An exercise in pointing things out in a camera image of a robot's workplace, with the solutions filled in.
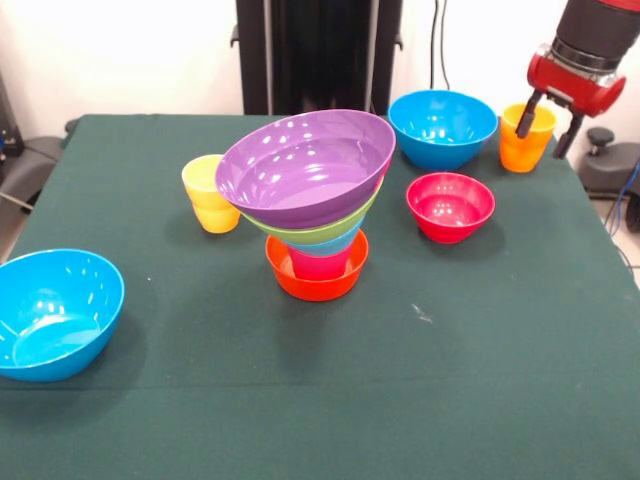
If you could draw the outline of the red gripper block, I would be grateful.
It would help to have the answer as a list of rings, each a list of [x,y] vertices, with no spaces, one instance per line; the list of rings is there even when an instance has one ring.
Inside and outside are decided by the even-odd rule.
[[[546,44],[533,55],[527,80],[534,91],[517,125],[518,138],[524,139],[528,135],[535,120],[535,108],[543,96],[573,112],[567,131],[561,135],[553,151],[555,159],[566,157],[582,126],[584,115],[596,117],[608,111],[626,86],[626,78],[615,71],[596,73],[580,70],[557,57],[555,51]]]

